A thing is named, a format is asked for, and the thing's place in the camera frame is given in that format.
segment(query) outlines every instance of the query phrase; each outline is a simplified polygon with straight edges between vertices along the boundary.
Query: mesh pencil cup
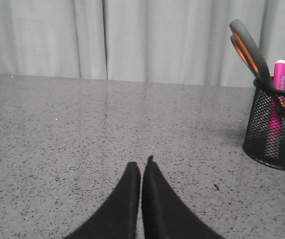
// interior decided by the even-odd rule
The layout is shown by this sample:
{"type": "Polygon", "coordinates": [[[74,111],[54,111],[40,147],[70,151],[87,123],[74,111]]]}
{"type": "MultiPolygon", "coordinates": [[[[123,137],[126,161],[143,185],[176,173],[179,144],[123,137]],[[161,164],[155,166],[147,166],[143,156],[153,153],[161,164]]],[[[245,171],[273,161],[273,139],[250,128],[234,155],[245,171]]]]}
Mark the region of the mesh pencil cup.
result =
{"type": "Polygon", "coordinates": [[[264,87],[257,80],[254,85],[243,149],[255,161],[285,170],[285,91],[264,87]]]}

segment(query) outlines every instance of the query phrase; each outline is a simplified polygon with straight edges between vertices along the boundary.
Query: table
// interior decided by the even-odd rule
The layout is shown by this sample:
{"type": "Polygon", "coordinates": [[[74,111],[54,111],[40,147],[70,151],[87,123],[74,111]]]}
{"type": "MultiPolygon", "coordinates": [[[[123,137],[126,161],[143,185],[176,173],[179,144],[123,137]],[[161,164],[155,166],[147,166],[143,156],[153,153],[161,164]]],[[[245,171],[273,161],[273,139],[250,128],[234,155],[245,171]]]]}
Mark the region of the table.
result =
{"type": "Polygon", "coordinates": [[[0,75],[0,239],[63,238],[107,198],[128,161],[143,174],[150,155],[223,237],[285,238],[285,171],[241,147],[253,93],[0,75]]]}

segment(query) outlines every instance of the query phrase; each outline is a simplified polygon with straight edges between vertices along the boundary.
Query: scissors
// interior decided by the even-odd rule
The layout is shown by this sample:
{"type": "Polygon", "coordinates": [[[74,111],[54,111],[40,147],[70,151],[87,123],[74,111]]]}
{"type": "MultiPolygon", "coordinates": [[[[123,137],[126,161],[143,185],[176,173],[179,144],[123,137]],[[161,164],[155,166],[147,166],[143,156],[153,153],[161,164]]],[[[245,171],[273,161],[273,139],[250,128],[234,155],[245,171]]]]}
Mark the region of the scissors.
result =
{"type": "MultiPolygon", "coordinates": [[[[233,33],[230,39],[235,50],[256,77],[258,83],[278,92],[279,90],[276,89],[271,78],[268,65],[244,24],[239,19],[235,19],[231,21],[230,28],[233,33]]],[[[272,95],[272,98],[285,119],[285,103],[280,101],[278,95],[272,95]]]]}

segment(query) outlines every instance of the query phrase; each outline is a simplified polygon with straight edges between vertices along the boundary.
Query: gray curtain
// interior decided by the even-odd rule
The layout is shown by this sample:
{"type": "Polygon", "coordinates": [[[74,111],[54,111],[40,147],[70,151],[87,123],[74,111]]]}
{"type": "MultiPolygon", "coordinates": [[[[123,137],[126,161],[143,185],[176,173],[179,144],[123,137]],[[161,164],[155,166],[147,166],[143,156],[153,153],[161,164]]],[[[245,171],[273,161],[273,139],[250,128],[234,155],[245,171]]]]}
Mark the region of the gray curtain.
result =
{"type": "Polygon", "coordinates": [[[235,18],[272,73],[285,0],[0,0],[0,74],[250,87],[235,18]]]}

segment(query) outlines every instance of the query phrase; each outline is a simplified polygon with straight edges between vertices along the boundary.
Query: marker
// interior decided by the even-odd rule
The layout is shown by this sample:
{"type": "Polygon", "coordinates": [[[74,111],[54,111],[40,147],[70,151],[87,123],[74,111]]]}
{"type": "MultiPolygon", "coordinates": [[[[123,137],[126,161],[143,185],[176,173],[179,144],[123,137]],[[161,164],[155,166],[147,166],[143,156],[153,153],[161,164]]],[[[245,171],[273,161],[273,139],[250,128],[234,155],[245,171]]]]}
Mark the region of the marker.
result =
{"type": "MultiPolygon", "coordinates": [[[[274,69],[274,85],[276,89],[285,91],[285,61],[279,60],[274,69]]],[[[279,97],[281,103],[285,106],[285,97],[279,97]]],[[[271,158],[279,157],[280,135],[282,130],[282,115],[272,99],[271,113],[268,123],[268,135],[266,139],[265,156],[271,158]]]]}

